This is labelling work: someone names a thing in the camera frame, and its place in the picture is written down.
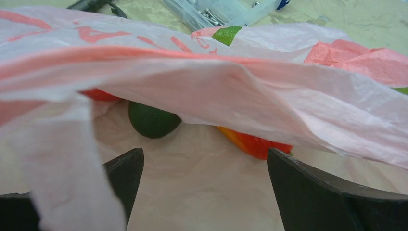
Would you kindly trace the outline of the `fake peach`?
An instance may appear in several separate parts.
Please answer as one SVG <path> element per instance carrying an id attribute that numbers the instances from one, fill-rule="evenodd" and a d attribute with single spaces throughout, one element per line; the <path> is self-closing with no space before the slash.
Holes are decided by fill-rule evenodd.
<path id="1" fill-rule="evenodd" d="M 267 160 L 269 149 L 276 148 L 286 154 L 291 154 L 291 150 L 293 149 L 293 146 L 291 145 L 268 141 L 249 134 L 236 132 L 225 127 L 217 128 L 241 151 L 260 160 Z"/>

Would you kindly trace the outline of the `pink plastic bag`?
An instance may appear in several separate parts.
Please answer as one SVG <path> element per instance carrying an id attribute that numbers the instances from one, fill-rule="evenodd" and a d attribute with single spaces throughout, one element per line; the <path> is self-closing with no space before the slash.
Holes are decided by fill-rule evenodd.
<path id="1" fill-rule="evenodd" d="M 261 231 L 274 200 L 266 165 L 225 126 L 306 148 L 305 160 L 366 185 L 408 190 L 408 59 L 367 50 L 313 24 L 245 27 L 230 46 L 214 29 L 51 6 L 0 11 L 0 163 L 17 158 L 43 231 L 122 231 L 124 208 L 102 158 L 144 147 L 138 231 Z M 121 98 L 95 101 L 81 91 Z M 177 114 L 150 139 L 130 101 Z"/>

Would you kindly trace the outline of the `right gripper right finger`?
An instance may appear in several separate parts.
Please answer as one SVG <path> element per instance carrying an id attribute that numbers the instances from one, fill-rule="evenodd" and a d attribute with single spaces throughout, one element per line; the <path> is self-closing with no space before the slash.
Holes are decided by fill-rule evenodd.
<path id="1" fill-rule="evenodd" d="M 407 231 L 408 197 L 347 181 L 277 149 L 267 158 L 287 231 Z"/>

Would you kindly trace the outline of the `fake green avocado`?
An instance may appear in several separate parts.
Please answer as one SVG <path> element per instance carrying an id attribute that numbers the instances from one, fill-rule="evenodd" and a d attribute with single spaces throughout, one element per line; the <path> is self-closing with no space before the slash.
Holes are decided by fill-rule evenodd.
<path id="1" fill-rule="evenodd" d="M 128 103 L 128 118 L 140 135 L 150 139 L 170 134 L 182 122 L 177 114 L 133 101 Z"/>

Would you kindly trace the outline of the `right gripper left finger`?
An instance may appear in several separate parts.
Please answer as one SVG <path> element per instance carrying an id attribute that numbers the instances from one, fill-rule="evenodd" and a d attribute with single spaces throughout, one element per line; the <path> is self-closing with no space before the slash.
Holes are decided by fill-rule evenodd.
<path id="1" fill-rule="evenodd" d="M 141 148 L 132 149 L 103 164 L 129 223 L 144 167 Z M 0 196 L 0 229 L 2 231 L 38 231 L 39 216 L 31 202 L 30 192 Z"/>

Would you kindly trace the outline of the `fake red tomato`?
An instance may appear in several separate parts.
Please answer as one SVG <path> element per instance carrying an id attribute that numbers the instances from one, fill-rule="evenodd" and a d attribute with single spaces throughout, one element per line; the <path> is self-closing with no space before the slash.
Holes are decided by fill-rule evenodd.
<path id="1" fill-rule="evenodd" d="M 115 102 L 121 100 L 121 98 L 113 96 L 107 92 L 104 92 L 100 89 L 90 89 L 90 90 L 85 90 L 81 91 L 81 94 L 95 100 L 95 101 L 101 101 L 101 102 Z"/>

